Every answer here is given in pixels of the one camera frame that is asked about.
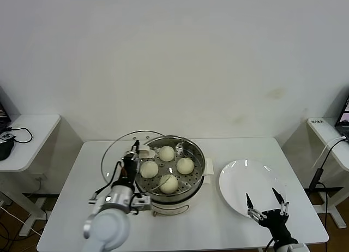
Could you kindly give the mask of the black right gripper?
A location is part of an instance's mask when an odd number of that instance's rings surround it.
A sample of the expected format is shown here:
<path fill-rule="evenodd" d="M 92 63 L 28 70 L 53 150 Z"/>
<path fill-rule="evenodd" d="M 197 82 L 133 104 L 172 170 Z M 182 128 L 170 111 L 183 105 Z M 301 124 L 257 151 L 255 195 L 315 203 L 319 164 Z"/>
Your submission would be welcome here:
<path fill-rule="evenodd" d="M 286 227 L 288 221 L 289 202 L 285 201 L 283 196 L 275 189 L 272 191 L 280 205 L 280 209 L 259 212 L 253 205 L 248 193 L 246 193 L 247 214 L 262 227 L 266 227 L 275 242 L 275 244 L 297 244 Z"/>

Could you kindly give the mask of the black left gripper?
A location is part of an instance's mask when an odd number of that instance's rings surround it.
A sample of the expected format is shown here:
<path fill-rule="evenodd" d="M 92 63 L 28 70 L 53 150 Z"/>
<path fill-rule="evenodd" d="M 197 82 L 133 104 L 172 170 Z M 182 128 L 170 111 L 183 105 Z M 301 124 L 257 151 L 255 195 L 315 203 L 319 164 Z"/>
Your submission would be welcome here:
<path fill-rule="evenodd" d="M 128 183 L 133 183 L 137 174 L 137 159 L 139 156 L 139 140 L 136 140 L 130 150 L 127 150 L 123 161 L 123 168 L 121 170 L 121 179 Z"/>

